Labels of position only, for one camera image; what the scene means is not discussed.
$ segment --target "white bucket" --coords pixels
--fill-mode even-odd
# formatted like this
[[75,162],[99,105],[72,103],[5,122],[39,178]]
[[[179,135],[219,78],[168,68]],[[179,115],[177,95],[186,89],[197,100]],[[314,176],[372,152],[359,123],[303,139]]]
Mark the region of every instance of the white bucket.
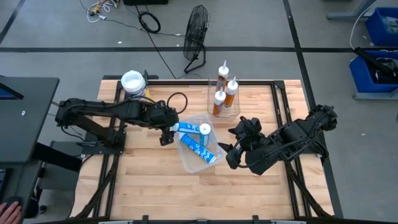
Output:
[[144,96],[146,83],[141,73],[131,70],[122,76],[122,86],[130,96]]

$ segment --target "fan grille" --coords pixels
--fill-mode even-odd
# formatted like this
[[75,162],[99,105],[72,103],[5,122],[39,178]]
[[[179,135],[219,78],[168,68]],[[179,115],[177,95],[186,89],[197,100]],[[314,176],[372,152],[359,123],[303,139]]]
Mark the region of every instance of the fan grille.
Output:
[[207,22],[207,9],[202,5],[195,6],[189,18],[185,33],[184,57],[186,59],[193,60],[198,57],[205,41]]

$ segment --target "person's hand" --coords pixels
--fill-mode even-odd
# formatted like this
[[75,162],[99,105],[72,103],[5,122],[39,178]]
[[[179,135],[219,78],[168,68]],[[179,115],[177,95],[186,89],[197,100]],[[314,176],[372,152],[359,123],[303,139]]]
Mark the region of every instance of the person's hand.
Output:
[[21,206],[14,202],[6,211],[6,203],[0,205],[0,224],[18,224],[21,220]]

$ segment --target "blue and white tube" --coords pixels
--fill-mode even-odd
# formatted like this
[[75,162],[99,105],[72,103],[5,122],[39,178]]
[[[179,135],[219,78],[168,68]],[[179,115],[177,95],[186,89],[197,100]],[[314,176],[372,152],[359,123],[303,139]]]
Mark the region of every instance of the blue and white tube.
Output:
[[200,134],[199,125],[189,124],[185,122],[175,123],[175,125],[172,126],[170,129],[172,131],[178,131],[181,133]]
[[198,154],[202,159],[204,159],[207,163],[212,163],[217,159],[217,157],[213,153],[197,143],[187,133],[180,133],[180,140],[190,149],[192,149],[196,154]]
[[202,146],[207,146],[207,144],[209,143],[209,134],[211,131],[211,127],[209,124],[201,124],[199,126],[199,130],[200,130],[200,144]]

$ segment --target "fan stand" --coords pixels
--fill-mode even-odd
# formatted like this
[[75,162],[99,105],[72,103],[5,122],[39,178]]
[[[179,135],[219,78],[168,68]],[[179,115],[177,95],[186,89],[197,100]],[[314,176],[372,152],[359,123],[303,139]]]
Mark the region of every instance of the fan stand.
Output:
[[205,48],[205,46],[204,46],[203,44],[202,44],[201,48],[203,49],[203,63],[202,63],[201,65],[198,65],[198,66],[196,66],[196,67],[191,68],[191,69],[188,70],[188,67],[191,66],[191,64],[192,64],[195,60],[198,60],[198,59],[199,59],[198,57],[194,57],[194,58],[191,60],[191,62],[187,65],[187,67],[185,67],[185,69],[184,69],[185,74],[187,74],[188,72],[191,72],[191,71],[193,71],[193,70],[195,70],[195,69],[197,69],[197,68],[200,68],[200,67],[202,67],[202,66],[204,66],[204,65],[206,64],[206,48]]

